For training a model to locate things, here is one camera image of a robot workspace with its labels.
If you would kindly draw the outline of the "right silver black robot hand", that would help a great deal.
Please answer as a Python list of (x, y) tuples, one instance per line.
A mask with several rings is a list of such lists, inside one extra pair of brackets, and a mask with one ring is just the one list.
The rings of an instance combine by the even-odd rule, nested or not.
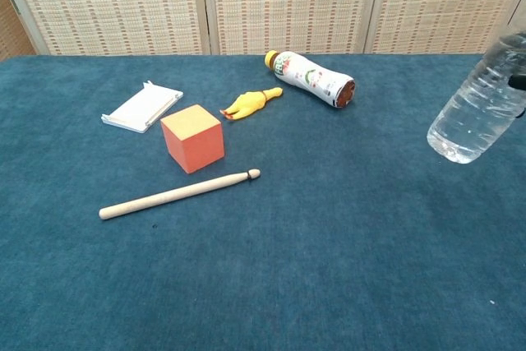
[(520, 118), (525, 113), (525, 75), (513, 74), (508, 79), (508, 100), (514, 109), (514, 117)]

